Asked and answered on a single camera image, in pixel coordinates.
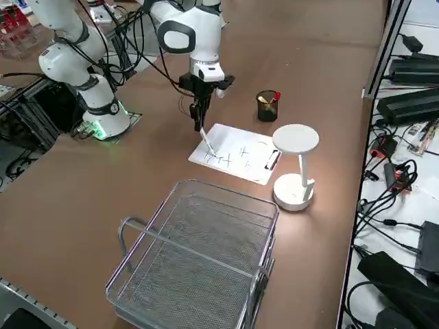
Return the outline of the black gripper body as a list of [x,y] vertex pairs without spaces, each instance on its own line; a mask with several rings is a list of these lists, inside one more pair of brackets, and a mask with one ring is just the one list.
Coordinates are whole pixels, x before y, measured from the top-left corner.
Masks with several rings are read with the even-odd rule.
[[211,95],[216,88],[215,83],[204,82],[190,72],[179,77],[178,86],[194,95]]

